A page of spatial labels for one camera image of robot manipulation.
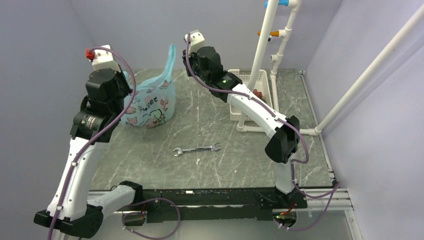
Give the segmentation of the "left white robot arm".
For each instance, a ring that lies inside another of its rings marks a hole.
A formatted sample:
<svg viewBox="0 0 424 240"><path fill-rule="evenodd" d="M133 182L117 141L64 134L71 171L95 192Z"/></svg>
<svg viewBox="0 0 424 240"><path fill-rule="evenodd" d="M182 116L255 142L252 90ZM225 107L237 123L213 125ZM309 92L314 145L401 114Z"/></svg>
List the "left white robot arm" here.
<svg viewBox="0 0 424 240"><path fill-rule="evenodd" d="M85 87L87 95L73 118L59 186L47 209L38 211L33 219L48 228L50 240L92 238L113 212L126 206L137 210L144 203L143 187L127 180L100 197L88 198L98 162L128 108L124 99L132 90L123 72L110 68L93 71Z"/></svg>

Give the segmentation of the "light blue cartoon plastic bag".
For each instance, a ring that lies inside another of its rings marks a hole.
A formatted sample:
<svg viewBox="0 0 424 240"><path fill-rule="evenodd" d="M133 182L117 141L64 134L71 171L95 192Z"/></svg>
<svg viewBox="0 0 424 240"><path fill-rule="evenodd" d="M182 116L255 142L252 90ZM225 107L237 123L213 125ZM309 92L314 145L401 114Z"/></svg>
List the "light blue cartoon plastic bag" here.
<svg viewBox="0 0 424 240"><path fill-rule="evenodd" d="M121 117L121 124L154 128L173 117L176 105L176 88L172 77L175 61L176 47L171 44L162 73L136 85L135 97Z"/></svg>

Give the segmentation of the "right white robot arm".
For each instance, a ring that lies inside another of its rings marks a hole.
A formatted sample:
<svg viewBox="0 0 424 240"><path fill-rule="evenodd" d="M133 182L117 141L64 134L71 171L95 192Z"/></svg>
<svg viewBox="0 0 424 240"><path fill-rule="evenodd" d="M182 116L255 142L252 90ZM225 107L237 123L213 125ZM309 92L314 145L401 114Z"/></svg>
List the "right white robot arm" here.
<svg viewBox="0 0 424 240"><path fill-rule="evenodd" d="M306 147L300 133L297 117L286 117L257 97L235 74L224 70L220 55L212 46L201 47L196 52L185 49L183 64L188 76L208 89L224 103L242 110L269 137L264 151L275 163L274 196L282 208L305 207L306 200L301 194L295 178L294 163L297 162L298 145Z"/></svg>

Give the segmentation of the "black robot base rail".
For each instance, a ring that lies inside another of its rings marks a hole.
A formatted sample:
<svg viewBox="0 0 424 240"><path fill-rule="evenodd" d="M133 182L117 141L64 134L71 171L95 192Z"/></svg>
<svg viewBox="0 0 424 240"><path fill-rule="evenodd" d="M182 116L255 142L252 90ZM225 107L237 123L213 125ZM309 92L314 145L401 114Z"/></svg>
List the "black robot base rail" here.
<svg viewBox="0 0 424 240"><path fill-rule="evenodd" d="M143 198L148 202L121 210L143 211L147 223L162 223L177 219L271 221L278 212L308 207L301 193L284 194L276 187L145 189Z"/></svg>

